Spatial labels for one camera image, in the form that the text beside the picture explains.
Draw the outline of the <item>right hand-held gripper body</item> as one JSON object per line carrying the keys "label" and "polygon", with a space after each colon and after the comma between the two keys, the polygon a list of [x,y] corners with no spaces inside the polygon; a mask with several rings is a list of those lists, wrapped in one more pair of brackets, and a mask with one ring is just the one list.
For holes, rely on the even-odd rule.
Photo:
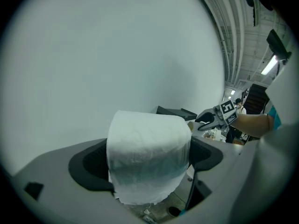
{"label": "right hand-held gripper body", "polygon": [[236,108],[231,100],[223,101],[213,108],[218,120],[218,129],[224,129],[237,119]]}

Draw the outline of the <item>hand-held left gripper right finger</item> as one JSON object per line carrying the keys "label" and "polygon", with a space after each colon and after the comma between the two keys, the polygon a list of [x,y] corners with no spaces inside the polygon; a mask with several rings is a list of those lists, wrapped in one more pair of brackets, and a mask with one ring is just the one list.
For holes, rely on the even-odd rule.
{"label": "hand-held left gripper right finger", "polygon": [[198,178],[211,191],[221,185],[241,154],[243,146],[193,136],[188,176]]}

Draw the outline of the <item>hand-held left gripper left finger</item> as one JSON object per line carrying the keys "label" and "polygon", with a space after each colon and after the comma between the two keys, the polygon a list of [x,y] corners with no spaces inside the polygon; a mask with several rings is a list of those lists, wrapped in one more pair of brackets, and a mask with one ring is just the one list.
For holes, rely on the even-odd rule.
{"label": "hand-held left gripper left finger", "polygon": [[44,224],[132,224],[108,180],[105,139],[44,153],[11,183]]}

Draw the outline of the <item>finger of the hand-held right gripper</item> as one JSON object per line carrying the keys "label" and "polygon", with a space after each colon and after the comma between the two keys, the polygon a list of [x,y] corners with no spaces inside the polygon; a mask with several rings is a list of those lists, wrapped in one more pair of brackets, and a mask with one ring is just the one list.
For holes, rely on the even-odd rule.
{"label": "finger of the hand-held right gripper", "polygon": [[200,113],[196,119],[195,122],[203,122],[203,123],[211,123],[215,121],[215,111],[213,108],[206,109],[202,113]]}
{"label": "finger of the hand-held right gripper", "polygon": [[199,127],[197,128],[198,131],[208,131],[208,130],[212,130],[215,128],[218,128],[220,126],[219,123],[215,123],[215,122],[199,122]]}

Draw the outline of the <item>white toilet paper roll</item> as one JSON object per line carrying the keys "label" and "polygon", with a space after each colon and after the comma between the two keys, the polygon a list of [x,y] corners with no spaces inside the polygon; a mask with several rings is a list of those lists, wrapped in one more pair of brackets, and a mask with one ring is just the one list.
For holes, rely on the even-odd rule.
{"label": "white toilet paper roll", "polygon": [[107,164],[122,204],[157,204],[189,167],[192,133],[180,116],[118,111],[107,136]]}

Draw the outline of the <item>person's right forearm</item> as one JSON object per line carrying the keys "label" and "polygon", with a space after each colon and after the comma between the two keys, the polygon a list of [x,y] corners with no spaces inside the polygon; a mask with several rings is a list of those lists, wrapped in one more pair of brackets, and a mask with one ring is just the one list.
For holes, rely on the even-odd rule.
{"label": "person's right forearm", "polygon": [[274,129],[274,118],[268,114],[239,114],[231,126],[256,138]]}

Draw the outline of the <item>dark staircase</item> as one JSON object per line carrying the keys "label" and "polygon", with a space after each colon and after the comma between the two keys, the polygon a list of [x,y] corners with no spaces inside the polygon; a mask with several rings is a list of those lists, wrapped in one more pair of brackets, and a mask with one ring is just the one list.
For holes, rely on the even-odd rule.
{"label": "dark staircase", "polygon": [[252,84],[245,97],[243,107],[247,114],[261,114],[264,113],[265,107],[269,102],[266,94],[266,87],[257,84]]}

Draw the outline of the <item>person's teal shirt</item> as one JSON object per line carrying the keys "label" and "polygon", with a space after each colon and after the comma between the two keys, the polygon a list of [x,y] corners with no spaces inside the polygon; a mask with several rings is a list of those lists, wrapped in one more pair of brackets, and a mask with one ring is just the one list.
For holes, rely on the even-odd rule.
{"label": "person's teal shirt", "polygon": [[280,117],[274,106],[267,113],[270,122],[270,129],[277,130],[281,126]]}

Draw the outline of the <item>long ceiling light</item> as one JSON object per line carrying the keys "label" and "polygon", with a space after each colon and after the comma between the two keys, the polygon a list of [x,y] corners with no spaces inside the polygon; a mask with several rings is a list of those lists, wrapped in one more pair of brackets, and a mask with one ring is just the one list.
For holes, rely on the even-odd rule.
{"label": "long ceiling light", "polygon": [[267,63],[265,68],[262,70],[261,74],[264,76],[267,75],[272,70],[272,68],[277,64],[277,62],[278,62],[277,56],[274,55],[271,58],[271,60]]}

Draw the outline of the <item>row of white ceiling pipes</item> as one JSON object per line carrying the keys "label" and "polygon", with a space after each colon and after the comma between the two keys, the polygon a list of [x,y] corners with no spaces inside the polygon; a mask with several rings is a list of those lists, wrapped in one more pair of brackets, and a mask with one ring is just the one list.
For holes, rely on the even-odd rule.
{"label": "row of white ceiling pipes", "polygon": [[223,52],[225,80],[236,86],[245,47],[244,0],[202,0],[210,14]]}

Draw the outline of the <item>black wall paper holder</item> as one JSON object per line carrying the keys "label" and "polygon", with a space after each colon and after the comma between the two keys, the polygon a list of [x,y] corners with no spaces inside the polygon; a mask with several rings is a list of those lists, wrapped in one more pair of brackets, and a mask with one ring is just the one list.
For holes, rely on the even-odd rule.
{"label": "black wall paper holder", "polygon": [[195,120],[197,117],[197,114],[188,111],[186,109],[167,109],[163,108],[161,106],[157,107],[156,114],[161,114],[161,115],[172,115],[172,116],[179,116],[182,117],[185,121],[189,120]]}

